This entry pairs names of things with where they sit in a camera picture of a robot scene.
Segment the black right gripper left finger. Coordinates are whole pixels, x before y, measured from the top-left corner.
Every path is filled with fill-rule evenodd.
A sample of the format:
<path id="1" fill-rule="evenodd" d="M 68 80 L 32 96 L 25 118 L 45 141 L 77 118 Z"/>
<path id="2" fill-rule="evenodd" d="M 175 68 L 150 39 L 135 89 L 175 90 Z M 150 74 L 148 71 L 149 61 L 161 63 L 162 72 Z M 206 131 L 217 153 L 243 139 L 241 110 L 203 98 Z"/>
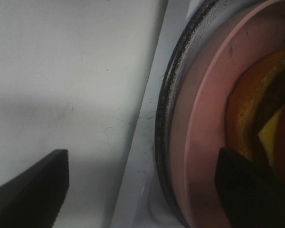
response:
<path id="1" fill-rule="evenodd" d="M 68 188 L 68 151 L 54 150 L 0 186 L 0 228 L 53 227 Z"/>

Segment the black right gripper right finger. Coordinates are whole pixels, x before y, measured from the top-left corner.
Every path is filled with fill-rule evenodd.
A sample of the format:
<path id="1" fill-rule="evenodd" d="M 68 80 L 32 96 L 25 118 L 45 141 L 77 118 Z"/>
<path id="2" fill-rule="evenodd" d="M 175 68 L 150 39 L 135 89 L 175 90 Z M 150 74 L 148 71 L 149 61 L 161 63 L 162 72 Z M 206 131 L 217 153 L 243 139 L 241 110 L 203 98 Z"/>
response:
<path id="1" fill-rule="evenodd" d="M 285 228 L 285 184 L 238 152 L 221 148 L 214 183 L 233 228 Z"/>

